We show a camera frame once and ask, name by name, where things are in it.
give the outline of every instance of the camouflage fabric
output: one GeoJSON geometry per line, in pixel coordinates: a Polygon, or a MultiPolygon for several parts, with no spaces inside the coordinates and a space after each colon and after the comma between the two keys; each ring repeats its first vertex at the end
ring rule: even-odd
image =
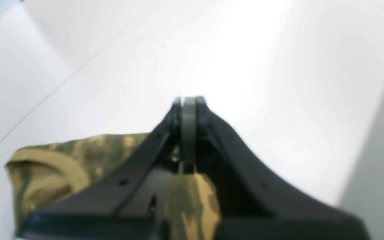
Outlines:
{"type": "MultiPolygon", "coordinates": [[[[34,209],[60,201],[100,179],[146,136],[99,135],[17,150],[6,164],[13,185],[17,229],[34,209]]],[[[164,215],[170,225],[170,239],[212,239],[220,220],[215,187],[205,175],[174,175],[164,215]]]]}

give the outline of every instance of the camouflage clothing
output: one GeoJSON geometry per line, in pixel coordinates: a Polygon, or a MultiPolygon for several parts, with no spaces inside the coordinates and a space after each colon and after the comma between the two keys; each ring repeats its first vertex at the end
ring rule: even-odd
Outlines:
{"type": "MultiPolygon", "coordinates": [[[[122,163],[146,136],[99,135],[15,152],[7,168],[14,188],[17,228],[31,210],[64,199],[100,179],[122,163]]],[[[164,215],[171,239],[212,239],[220,212],[208,177],[174,175],[164,215]]]]}

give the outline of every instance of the black plastic part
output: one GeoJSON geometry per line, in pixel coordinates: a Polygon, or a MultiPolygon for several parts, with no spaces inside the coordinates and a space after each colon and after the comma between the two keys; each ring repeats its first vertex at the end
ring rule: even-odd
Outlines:
{"type": "MultiPolygon", "coordinates": [[[[215,239],[369,239],[358,218],[279,178],[232,127],[209,110],[203,97],[195,100],[196,169],[215,184],[222,214],[215,239]]],[[[167,239],[161,207],[167,180],[177,172],[171,153],[180,139],[179,118],[180,100],[176,99],[164,120],[123,165],[80,193],[33,213],[19,236],[167,239]]]]}

